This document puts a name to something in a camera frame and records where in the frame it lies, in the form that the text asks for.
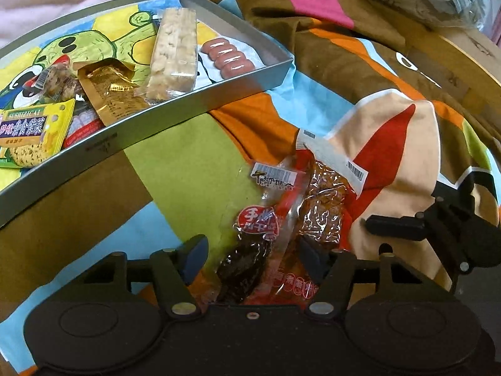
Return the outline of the orange rice cracker bar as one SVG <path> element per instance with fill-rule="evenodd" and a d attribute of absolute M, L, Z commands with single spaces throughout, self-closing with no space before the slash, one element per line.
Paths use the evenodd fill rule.
<path fill-rule="evenodd" d="M 150 103 L 179 97 L 194 89 L 198 75 L 196 13 L 166 8 L 161 15 L 149 75 L 137 90 Z"/>

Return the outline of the gold foil snack packet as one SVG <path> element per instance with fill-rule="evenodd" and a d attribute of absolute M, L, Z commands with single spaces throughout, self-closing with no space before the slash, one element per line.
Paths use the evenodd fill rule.
<path fill-rule="evenodd" d="M 149 109 L 149 104 L 136 95 L 138 85 L 132 81 L 133 64 L 107 58 L 78 62 L 74 69 L 90 104 L 106 127 Z"/>

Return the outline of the grey tray with cartoon liner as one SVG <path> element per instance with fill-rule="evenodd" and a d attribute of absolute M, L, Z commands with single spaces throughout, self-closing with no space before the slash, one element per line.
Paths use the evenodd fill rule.
<path fill-rule="evenodd" d="M 1 51 L 1 221 L 103 159 L 279 86 L 291 56 L 209 0 L 111 0 Z"/>

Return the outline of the wooden bed frame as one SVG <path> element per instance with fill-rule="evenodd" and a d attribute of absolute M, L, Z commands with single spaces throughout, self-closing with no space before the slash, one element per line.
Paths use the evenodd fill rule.
<path fill-rule="evenodd" d="M 500 129 L 500 49 L 478 31 L 412 24 L 409 57 L 479 119 Z"/>

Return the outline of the colourful cartoon blanket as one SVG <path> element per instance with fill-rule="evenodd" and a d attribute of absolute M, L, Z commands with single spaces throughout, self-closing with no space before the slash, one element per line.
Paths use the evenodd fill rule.
<path fill-rule="evenodd" d="M 283 82 L 106 153 L 25 210 L 14 202 L 55 177 L 35 171 L 13 185 L 1 200 L 12 214 L 1 226 L 2 374 L 34 373 L 21 335 L 28 310 L 113 249 L 143 258 L 204 233 L 209 260 L 193 291 L 212 301 L 230 220 L 258 198 L 245 168 L 286 160 L 302 129 L 368 173 L 346 201 L 341 248 L 372 258 L 370 213 L 417 212 L 461 190 L 498 224 L 500 130 L 403 55 L 401 26 L 367 0 L 212 1 L 293 56 Z"/>

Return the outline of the dark jerky packet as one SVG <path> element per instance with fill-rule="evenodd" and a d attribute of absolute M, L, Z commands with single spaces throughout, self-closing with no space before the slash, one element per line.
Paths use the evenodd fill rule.
<path fill-rule="evenodd" d="M 289 220 L 304 188 L 303 166 L 292 155 L 277 165 L 252 160 L 234 174 L 218 225 L 221 237 L 190 286 L 203 308 L 257 301 L 290 235 Z"/>

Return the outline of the red nut snack packet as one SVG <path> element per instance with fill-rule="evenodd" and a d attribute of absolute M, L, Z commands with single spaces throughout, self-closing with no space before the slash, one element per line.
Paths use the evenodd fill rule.
<path fill-rule="evenodd" d="M 34 88 L 42 103 L 75 100 L 73 116 L 63 148 L 68 148 L 104 127 L 72 69 L 70 57 L 61 55 L 37 77 Z"/>

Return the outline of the pink sausage pack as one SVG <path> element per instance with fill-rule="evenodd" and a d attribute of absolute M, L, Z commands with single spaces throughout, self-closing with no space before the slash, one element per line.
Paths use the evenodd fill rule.
<path fill-rule="evenodd" d="M 263 68 L 255 49 L 234 38 L 216 37 L 199 45 L 194 89 Z"/>

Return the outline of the red dried tofu packet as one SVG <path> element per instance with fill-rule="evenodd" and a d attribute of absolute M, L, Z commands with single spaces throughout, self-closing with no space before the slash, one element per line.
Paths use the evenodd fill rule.
<path fill-rule="evenodd" d="M 252 305 L 294 304 L 304 306 L 317 293 L 322 275 L 318 256 L 302 261 L 304 240 L 328 253 L 348 249 L 351 219 L 346 202 L 364 189 L 368 172 L 330 143 L 304 129 L 296 136 L 296 166 L 300 179 L 292 200 L 280 202 L 281 235 L 276 240 L 260 283 L 246 298 Z"/>

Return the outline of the yellow green biscuit packet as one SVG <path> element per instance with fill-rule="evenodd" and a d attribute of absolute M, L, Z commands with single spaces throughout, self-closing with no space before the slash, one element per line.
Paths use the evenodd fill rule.
<path fill-rule="evenodd" d="M 1 168 L 33 168 L 61 151 L 75 98 L 1 111 Z"/>

